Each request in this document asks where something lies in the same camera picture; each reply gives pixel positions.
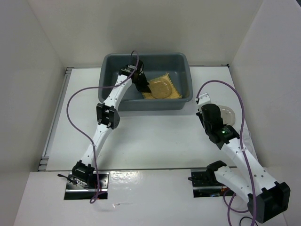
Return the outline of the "clear glass plate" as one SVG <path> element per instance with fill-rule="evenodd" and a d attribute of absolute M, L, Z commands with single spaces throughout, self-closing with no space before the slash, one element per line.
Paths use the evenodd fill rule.
<path fill-rule="evenodd" d="M 223 119 L 223 123 L 226 125 L 233 126 L 236 122 L 234 111 L 227 106 L 219 105 L 218 107 L 221 112 L 221 118 Z"/>
<path fill-rule="evenodd" d="M 167 98 L 172 94 L 170 83 L 166 79 L 151 81 L 149 84 L 151 96 L 155 99 Z"/>

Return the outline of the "yellow bamboo placemat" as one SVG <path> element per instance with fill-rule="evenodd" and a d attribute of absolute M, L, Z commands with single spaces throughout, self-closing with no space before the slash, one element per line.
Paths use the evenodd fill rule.
<path fill-rule="evenodd" d="M 158 80 L 158 79 L 166 79 L 171 85 L 172 94 L 169 97 L 165 98 L 165 99 L 179 99 L 179 98 L 182 98 L 182 95 L 180 95 L 180 93 L 176 89 L 175 85 L 171 81 L 169 73 L 166 73 L 165 75 L 160 76 L 158 78 L 152 79 L 152 80 L 149 81 L 149 83 L 151 81 L 155 81 L 155 80 Z M 142 92 L 142 95 L 143 95 L 144 99 L 155 99 L 151 96 L 151 93 L 149 93 L 149 92 Z"/>

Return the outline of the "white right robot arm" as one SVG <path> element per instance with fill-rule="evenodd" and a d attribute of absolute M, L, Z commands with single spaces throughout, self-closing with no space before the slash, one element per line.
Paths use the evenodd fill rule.
<path fill-rule="evenodd" d="M 288 208 L 291 189 L 286 182 L 271 176 L 240 141 L 237 131 L 223 122 L 215 104 L 200 106 L 197 116 L 209 140 L 236 165 L 236 174 L 223 161 L 206 168 L 206 180 L 211 185 L 221 183 L 247 203 L 248 211 L 259 223 L 274 218 Z"/>

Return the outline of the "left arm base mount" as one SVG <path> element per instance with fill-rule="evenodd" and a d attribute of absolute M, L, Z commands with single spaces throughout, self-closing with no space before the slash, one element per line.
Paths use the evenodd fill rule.
<path fill-rule="evenodd" d="M 66 187 L 64 193 L 65 200 L 90 200 L 97 193 L 97 176 L 93 174 L 92 183 L 87 184 L 79 179 L 73 177 L 72 173 L 69 172 L 67 176 L 63 174 L 57 174 L 60 178 L 66 179 Z M 109 173 L 99 174 L 100 191 L 98 193 L 98 200 L 105 200 L 108 198 L 108 184 L 109 184 Z"/>

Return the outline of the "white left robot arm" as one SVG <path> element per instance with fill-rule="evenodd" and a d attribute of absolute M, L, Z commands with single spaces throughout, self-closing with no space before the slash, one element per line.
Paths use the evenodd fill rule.
<path fill-rule="evenodd" d="M 97 87 L 97 89 L 108 89 L 110 93 L 103 102 L 96 106 L 97 127 L 93 138 L 76 128 L 77 131 L 90 140 L 90 145 L 85 154 L 72 168 L 73 180 L 81 187 L 89 188 L 100 185 L 99 177 L 94 174 L 98 172 L 96 158 L 109 134 L 120 123 L 118 108 L 125 92 L 132 84 L 136 86 L 139 92 L 151 92 L 143 67 L 143 62 L 135 57 L 130 64 L 119 70 L 114 85 Z"/>

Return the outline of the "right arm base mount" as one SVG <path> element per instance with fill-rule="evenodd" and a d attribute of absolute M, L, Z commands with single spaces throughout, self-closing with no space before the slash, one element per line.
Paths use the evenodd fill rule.
<path fill-rule="evenodd" d="M 229 189 L 219 182 L 212 182 L 206 169 L 191 169 L 188 180 L 192 183 L 194 198 L 221 197 Z"/>

